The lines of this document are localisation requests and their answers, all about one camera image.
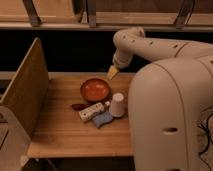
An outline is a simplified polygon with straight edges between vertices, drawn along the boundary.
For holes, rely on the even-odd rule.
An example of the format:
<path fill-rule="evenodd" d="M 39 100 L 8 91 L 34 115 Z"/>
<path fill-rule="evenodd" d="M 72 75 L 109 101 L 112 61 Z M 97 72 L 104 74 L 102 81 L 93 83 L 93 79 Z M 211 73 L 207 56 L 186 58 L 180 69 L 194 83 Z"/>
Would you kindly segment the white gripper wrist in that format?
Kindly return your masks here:
<path fill-rule="evenodd" d="M 113 56 L 113 65 L 110 66 L 107 72 L 107 78 L 111 80 L 118 72 L 119 69 L 124 69 L 129 65 L 129 62 L 122 62 L 116 56 Z"/>

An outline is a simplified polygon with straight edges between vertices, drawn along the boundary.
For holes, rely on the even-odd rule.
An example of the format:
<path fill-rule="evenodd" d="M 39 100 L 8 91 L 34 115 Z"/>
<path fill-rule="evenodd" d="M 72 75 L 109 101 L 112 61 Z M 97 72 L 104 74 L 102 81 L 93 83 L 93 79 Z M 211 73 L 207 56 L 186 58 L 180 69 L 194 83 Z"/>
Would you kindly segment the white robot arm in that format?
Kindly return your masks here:
<path fill-rule="evenodd" d="M 198 152 L 201 116 L 213 109 L 213 44 L 148 38 L 133 27 L 114 34 L 113 67 L 149 61 L 128 90 L 136 171 L 213 171 Z"/>

